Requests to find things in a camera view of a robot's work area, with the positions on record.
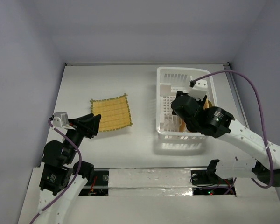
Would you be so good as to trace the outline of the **rounded woven bamboo tray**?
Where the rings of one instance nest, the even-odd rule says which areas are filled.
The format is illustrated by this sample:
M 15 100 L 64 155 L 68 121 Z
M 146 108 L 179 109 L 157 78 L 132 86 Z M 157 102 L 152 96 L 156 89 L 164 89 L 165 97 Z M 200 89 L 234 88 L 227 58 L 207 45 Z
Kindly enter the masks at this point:
M 184 122 L 183 119 L 179 118 L 179 120 L 180 120 L 179 132 L 182 132 L 182 133 L 183 133 L 183 132 L 185 132 L 186 124 L 185 124 L 185 122 Z

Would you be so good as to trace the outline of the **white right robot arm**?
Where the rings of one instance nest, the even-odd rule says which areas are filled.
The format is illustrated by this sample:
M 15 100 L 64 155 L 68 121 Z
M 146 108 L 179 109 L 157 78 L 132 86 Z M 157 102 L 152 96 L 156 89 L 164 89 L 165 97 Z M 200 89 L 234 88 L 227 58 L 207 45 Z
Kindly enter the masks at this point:
M 159 96 L 157 105 L 159 139 L 153 146 L 158 153 L 198 156 L 207 149 L 217 151 L 214 141 L 221 140 L 251 158 L 231 165 L 211 159 L 203 174 L 209 182 L 242 177 L 280 187 L 280 146 L 255 134 L 224 109 L 211 106 L 205 94 L 194 98 L 182 91 L 172 92 Z

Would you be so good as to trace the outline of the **square woven bamboo tray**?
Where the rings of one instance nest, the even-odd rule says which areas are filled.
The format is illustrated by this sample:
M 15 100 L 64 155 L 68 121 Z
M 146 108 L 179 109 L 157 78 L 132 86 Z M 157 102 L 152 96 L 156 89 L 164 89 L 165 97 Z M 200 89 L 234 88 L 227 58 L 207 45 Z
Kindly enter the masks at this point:
M 127 94 L 122 96 L 90 100 L 91 112 L 101 115 L 99 132 L 110 132 L 132 126 L 132 118 Z

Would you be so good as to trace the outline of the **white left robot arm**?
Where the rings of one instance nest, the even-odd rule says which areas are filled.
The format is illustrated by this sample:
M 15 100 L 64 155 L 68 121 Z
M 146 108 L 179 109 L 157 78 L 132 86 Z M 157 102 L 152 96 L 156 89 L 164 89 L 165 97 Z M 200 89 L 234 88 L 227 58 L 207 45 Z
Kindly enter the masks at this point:
M 32 224 L 64 224 L 82 188 L 96 182 L 94 166 L 82 160 L 79 146 L 83 139 L 98 134 L 100 120 L 100 114 L 92 113 L 70 119 L 66 112 L 56 112 L 48 119 L 63 140 L 52 140 L 44 147 L 38 212 Z

